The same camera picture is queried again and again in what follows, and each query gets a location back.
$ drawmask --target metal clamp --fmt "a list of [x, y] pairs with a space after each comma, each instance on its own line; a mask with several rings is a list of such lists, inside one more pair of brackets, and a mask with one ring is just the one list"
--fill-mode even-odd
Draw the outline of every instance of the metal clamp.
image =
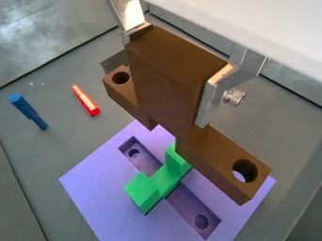
[[121, 31], [122, 44], [153, 26], [144, 21], [138, 0], [105, 0]]
[[268, 59], [235, 44], [227, 65], [212, 75], [204, 84], [194, 123], [204, 128], [217, 112], [221, 103], [237, 106], [245, 98], [245, 92], [236, 88], [252, 79], [267, 65]]

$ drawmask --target circular hole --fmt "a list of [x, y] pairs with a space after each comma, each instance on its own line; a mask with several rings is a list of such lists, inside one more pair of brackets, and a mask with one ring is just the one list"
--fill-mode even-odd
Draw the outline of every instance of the circular hole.
[[128, 156], [130, 158], [136, 158], [138, 156], [138, 150], [137, 149], [130, 149], [128, 152]]
[[126, 72], [117, 72], [112, 77], [112, 81], [118, 85], [124, 84], [128, 81], [128, 79], [129, 75]]
[[202, 215], [197, 215], [196, 219], [194, 219], [194, 224], [196, 224], [196, 227], [200, 230], [204, 230], [206, 228], [206, 225], [208, 225], [206, 218]]
[[256, 166], [245, 159], [239, 159], [232, 165], [232, 173], [235, 178], [243, 183], [251, 183], [257, 176]]

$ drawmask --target screw head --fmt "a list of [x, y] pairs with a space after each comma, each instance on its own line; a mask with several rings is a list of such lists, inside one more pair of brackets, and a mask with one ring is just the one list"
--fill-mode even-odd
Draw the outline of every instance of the screw head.
[[224, 103], [229, 103], [233, 107], [236, 107], [244, 100], [245, 96], [247, 93], [236, 87], [225, 92]]

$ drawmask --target green plastic piece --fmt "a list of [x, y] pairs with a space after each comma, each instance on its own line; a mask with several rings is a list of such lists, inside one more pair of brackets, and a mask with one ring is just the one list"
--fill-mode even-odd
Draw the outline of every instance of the green plastic piece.
[[165, 165], [172, 169], [172, 171], [180, 176], [190, 170], [190, 165], [184, 161], [184, 159], [176, 154], [176, 142], [165, 149]]
[[141, 212], [146, 214], [161, 197], [156, 186], [142, 172], [128, 182], [124, 190]]
[[174, 152], [174, 143], [165, 149], [165, 164], [148, 178], [142, 172], [124, 187], [136, 206], [144, 214], [153, 208], [160, 199], [165, 198], [180, 183], [190, 165]]
[[165, 164], [160, 167], [149, 179], [157, 187], [160, 198], [162, 199], [173, 191], [181, 178]]

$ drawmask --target wooden block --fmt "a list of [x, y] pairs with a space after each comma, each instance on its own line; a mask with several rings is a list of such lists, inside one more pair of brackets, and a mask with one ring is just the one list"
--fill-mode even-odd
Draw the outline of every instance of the wooden block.
[[148, 130], [152, 130], [157, 126], [157, 124], [142, 114], [142, 112], [138, 109], [133, 81], [129, 77], [128, 68], [120, 65], [102, 78], [102, 84], [110, 99], [145, 126], [145, 128]]
[[[225, 61], [156, 26], [125, 45], [125, 51], [134, 111], [120, 103], [118, 95], [126, 88], [122, 84], [108, 90], [110, 98], [140, 122], [157, 123], [176, 137], [176, 153], [241, 205], [253, 197], [269, 167], [209, 125], [201, 129], [193, 123], [204, 82]], [[233, 171], [244, 176], [244, 182]]]

